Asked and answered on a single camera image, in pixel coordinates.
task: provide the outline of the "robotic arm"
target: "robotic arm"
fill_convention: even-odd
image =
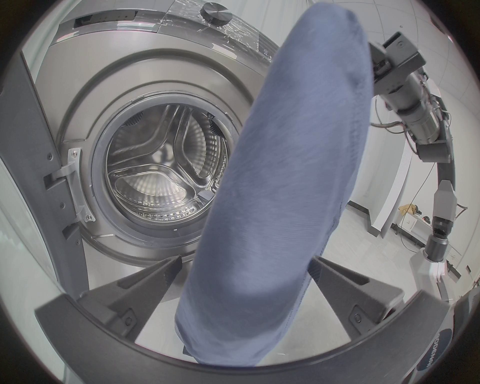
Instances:
[[[442,262],[455,220],[455,162],[446,107],[440,94],[430,91],[423,70],[425,59],[400,32],[383,45],[370,43],[374,93],[402,119],[406,135],[424,162],[436,162],[438,190],[433,205],[432,228],[423,256]]]

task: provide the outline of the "blue cloth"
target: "blue cloth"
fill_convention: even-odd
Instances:
[[[198,362],[253,366],[285,335],[353,190],[372,96],[355,15],[310,7],[252,106],[180,298],[176,331]]]

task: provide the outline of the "tiled floor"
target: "tiled floor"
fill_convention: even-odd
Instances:
[[[415,281],[409,266],[412,252],[405,249],[400,237],[389,230],[386,237],[375,238],[366,230],[364,214],[350,206],[342,215],[324,257],[364,275],[400,287],[408,300],[415,292]],[[404,243],[418,248],[409,240]],[[183,355],[183,344],[177,338],[173,324],[181,287],[188,270],[179,275],[152,314],[136,343],[178,359],[194,361]],[[321,291],[311,283],[292,327],[281,342],[261,362],[261,365],[300,360],[337,348],[350,339]]]

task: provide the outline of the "washing machine drum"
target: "washing machine drum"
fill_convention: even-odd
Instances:
[[[36,79],[82,235],[125,263],[194,253],[276,50],[201,7],[71,18]]]

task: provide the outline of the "gray metal frame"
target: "gray metal frame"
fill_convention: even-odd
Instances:
[[[0,94],[0,157],[43,237],[57,280],[73,298],[88,290],[80,229],[42,106],[23,54],[16,54]]]

